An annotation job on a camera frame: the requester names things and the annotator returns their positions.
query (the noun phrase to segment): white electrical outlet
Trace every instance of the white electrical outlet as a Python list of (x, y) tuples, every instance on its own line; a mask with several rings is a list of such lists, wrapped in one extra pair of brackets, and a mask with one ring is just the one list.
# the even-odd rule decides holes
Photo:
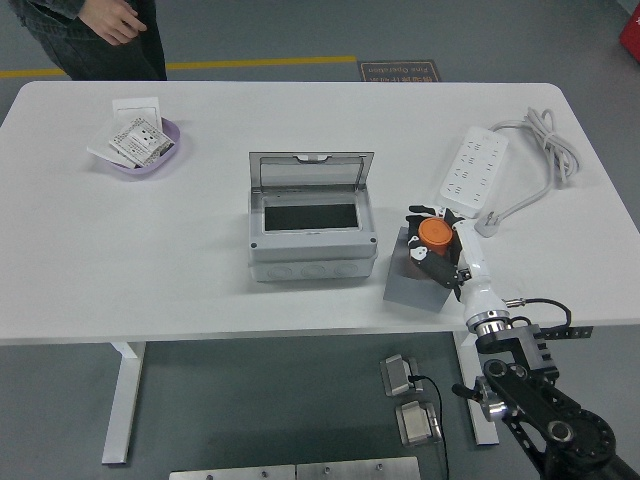
[(136, 165), (145, 167), (173, 146), (173, 140), (140, 117), (127, 124), (109, 144)]
[(470, 127), (442, 182), (438, 203), (468, 218), (482, 210), (509, 140), (480, 127)]

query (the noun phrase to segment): person's hand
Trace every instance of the person's hand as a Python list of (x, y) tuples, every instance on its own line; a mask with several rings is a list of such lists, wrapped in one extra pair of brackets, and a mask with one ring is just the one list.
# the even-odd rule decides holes
[(78, 13), (91, 30), (111, 45), (122, 45), (144, 32), (147, 26), (125, 0), (86, 0)]

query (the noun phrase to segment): orange cylinder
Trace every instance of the orange cylinder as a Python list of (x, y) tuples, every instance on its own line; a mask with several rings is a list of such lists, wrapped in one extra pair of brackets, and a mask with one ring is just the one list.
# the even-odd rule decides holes
[(418, 238), (429, 250), (443, 256), (453, 239), (453, 230), (441, 218), (427, 218), (418, 227)]

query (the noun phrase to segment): table leg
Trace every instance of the table leg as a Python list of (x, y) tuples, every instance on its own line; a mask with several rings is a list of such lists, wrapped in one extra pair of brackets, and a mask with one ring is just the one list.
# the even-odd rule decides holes
[[(480, 359), (475, 346), (476, 336), (468, 332), (453, 332), (453, 340), (458, 352), (458, 362), (462, 372), (462, 381), (468, 388), (473, 388), (476, 377), (482, 375)], [(493, 422), (487, 422), (480, 405), (468, 400), (471, 423), (476, 437), (476, 445), (495, 445), (500, 443), (498, 431)]]
[(127, 450), (129, 449), (129, 438), (146, 343), (119, 342), (112, 343), (112, 345), (122, 355), (122, 361), (120, 362), (120, 373), (113, 396), (111, 418), (102, 454), (103, 464), (126, 463), (127, 461)]

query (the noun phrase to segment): black cable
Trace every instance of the black cable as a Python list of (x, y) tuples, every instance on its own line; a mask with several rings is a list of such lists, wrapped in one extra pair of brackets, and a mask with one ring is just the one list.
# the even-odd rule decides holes
[(569, 310), (569, 308), (567, 308), (567, 306), (565, 306), (564, 304), (548, 298), (527, 298), (525, 299), (525, 303), (547, 303), (549, 305), (556, 306), (564, 311), (564, 314), (566, 317), (564, 325), (558, 325), (556, 327), (541, 328), (540, 329), (541, 333), (549, 334), (549, 333), (564, 332), (571, 326), (571, 310)]
[(442, 419), (442, 395), (440, 395), (440, 389), (436, 385), (436, 382), (434, 382), (429, 377), (426, 377), (424, 375), (409, 375), (407, 377), (407, 380), (409, 380), (410, 383), (415, 383), (419, 380), (429, 380), (431, 382), (431, 385), (433, 385), (433, 388), (436, 389), (436, 393), (438, 394), (438, 403), (440, 406), (438, 410), (439, 410), (439, 417), (440, 417), (440, 433), (442, 434), (442, 446), (444, 447), (444, 464), (447, 471), (446, 478), (447, 480), (449, 480), (449, 452), (447, 451), (447, 439), (444, 436), (444, 422)]

